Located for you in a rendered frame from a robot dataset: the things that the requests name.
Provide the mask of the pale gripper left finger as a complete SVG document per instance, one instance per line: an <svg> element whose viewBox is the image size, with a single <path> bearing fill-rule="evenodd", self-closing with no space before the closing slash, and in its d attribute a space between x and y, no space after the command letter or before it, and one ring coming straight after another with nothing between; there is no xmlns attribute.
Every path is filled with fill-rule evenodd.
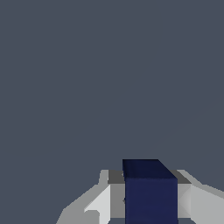
<svg viewBox="0 0 224 224"><path fill-rule="evenodd" d="M62 210L56 224L109 224L125 218L123 171L101 170L99 183Z"/></svg>

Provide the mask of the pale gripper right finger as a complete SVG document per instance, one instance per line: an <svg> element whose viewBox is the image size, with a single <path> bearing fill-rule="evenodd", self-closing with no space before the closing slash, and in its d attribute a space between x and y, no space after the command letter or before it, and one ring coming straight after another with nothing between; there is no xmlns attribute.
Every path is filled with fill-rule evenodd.
<svg viewBox="0 0 224 224"><path fill-rule="evenodd" d="M171 170L178 179L178 217L195 224L224 224L224 192L201 184L185 170Z"/></svg>

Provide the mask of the dark blue block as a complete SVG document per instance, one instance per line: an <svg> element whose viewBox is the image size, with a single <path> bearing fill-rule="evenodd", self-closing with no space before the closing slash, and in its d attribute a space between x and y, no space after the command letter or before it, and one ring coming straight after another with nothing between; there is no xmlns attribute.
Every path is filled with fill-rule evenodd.
<svg viewBox="0 0 224 224"><path fill-rule="evenodd" d="M179 224L178 179L158 159L124 159L125 224Z"/></svg>

